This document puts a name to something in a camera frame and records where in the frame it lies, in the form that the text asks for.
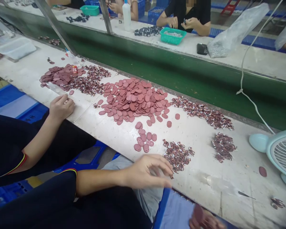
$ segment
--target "red stool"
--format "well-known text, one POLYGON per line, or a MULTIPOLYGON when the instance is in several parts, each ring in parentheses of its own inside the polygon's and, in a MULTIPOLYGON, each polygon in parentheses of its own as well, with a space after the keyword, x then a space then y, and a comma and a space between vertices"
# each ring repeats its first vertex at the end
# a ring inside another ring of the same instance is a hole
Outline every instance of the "red stool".
POLYGON ((232 15, 232 13, 234 12, 236 6, 239 4, 239 2, 241 0, 236 0, 236 3, 234 5, 231 5, 230 3, 233 0, 229 0, 229 2, 227 3, 226 7, 222 10, 221 14, 223 14, 225 11, 230 11, 230 16, 232 15))

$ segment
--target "green conveyor belt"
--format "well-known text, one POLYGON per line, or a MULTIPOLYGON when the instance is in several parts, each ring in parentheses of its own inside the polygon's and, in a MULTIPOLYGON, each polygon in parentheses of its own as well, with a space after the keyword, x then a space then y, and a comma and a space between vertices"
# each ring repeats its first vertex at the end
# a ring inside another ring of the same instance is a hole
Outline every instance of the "green conveyor belt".
MULTIPOLYGON (((2 6, 0 15, 31 37, 58 39, 43 17, 2 6)), ((240 88, 238 70, 72 24, 60 24, 76 51, 85 57, 261 122, 253 104, 243 95, 235 94, 240 88)), ((245 73, 243 87, 268 124, 285 130, 286 83, 245 73)))

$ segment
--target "mobile phone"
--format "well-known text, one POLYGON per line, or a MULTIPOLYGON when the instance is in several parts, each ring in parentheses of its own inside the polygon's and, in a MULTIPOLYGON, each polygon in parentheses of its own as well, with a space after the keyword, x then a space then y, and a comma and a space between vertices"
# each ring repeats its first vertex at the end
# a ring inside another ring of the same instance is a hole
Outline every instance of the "mobile phone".
POLYGON ((201 55, 207 55, 208 54, 207 45, 197 44, 197 53, 201 55))

